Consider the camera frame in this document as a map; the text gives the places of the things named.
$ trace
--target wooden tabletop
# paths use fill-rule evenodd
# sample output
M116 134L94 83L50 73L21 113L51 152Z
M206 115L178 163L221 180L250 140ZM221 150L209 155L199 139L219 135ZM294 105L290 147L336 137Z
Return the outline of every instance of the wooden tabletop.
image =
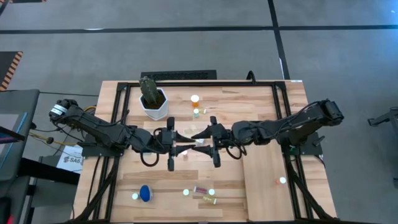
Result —
M111 119L117 83L117 81L105 81L101 87L96 116L106 121ZM286 81L286 86L291 110L293 113L297 112L308 103L303 83ZM182 134L190 128L194 128L196 133L204 130L210 122L210 116L216 116L218 122L226 128L242 120L276 119L270 87L163 87L163 89L169 99L168 116L175 117L175 129ZM208 111L198 118L193 117L190 102L190 96L193 94L199 95L200 106ZM134 124L150 132L155 128L165 127L167 118L153 121L146 116L138 102L140 95L139 88L132 88L129 99L130 113L126 124ZM281 96L279 93L281 109L284 111ZM121 116L122 105L120 103L117 119ZM175 158L175 171L169 172L168 156L161 155L155 167L146 167L141 163L138 154L126 150L119 165L111 222L293 220L288 185L275 183L279 177L286 177L280 146L272 141L266 146L251 145L247 147L247 151L247 156L234 160L225 150L221 150L221 167L214 168L210 157L189 150L187 158L184 159L182 156ZM155 155L145 156L148 163L153 162L154 158ZM335 216L323 165L313 156L302 156L302 160L308 189L325 211ZM76 214L81 213L86 206L95 163L94 157L84 161L74 203ZM96 175L93 193L98 187L99 173L98 171ZM132 193L138 192L144 184L152 188L153 199L147 203L133 200ZM204 201L202 194L193 193L194 186L215 189L216 205ZM190 189L190 195L184 196L183 189ZM300 192L298 195L302 204L302 215L305 216L302 195ZM103 198L100 218L104 217L107 192Z

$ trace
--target cactus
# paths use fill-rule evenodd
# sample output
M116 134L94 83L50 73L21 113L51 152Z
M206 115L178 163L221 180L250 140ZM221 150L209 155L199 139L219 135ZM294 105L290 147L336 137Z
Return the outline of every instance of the cactus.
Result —
M139 80L139 85L141 87L141 93L149 105L161 105L163 103L159 102L160 94L157 91L155 81L145 76Z

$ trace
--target white pot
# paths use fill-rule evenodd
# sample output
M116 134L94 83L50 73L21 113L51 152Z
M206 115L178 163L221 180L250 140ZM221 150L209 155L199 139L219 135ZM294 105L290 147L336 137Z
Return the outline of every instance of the white pot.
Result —
M148 115L148 117L152 118L155 121L166 117L167 113L169 112L169 99L167 99L167 96L164 93L162 88L158 88L158 90L162 91L165 101L163 102L162 106L157 110L145 108L144 104L142 103L142 101L144 100L143 95L141 95L139 97L139 102L141 104L142 109L145 111L145 113Z

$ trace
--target gray floor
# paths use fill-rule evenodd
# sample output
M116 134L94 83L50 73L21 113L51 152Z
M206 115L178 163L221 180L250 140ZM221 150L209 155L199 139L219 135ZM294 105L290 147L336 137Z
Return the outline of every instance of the gray floor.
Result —
M398 24L397 1L274 2L280 26ZM271 24L265 0L49 0L10 4L0 17L0 30ZM298 30L281 35L291 79L304 81L310 101L336 101L346 117L340 126L320 131L326 136L322 146L338 216L396 223L396 137L390 124L371 128L366 120L397 106L398 30ZM0 35L0 42L6 43L1 51L24 52L11 89L97 95L103 80L136 80L141 72L157 70L217 69L219 79L244 78L253 70L258 79L282 78L273 31L20 34ZM51 129L49 109L57 99L71 97L82 106L97 100L41 95L34 118L38 126ZM54 152L29 140L25 156L37 159ZM61 222L69 214L70 205L41 208L34 223Z

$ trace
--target potted cactus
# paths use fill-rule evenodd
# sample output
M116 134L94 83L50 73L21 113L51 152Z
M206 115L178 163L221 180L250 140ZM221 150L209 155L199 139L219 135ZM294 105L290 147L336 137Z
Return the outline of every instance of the potted cactus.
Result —
M139 80L142 95L139 98L142 109L148 117L157 121L167 116L169 101L163 89L157 88L155 81L148 77Z

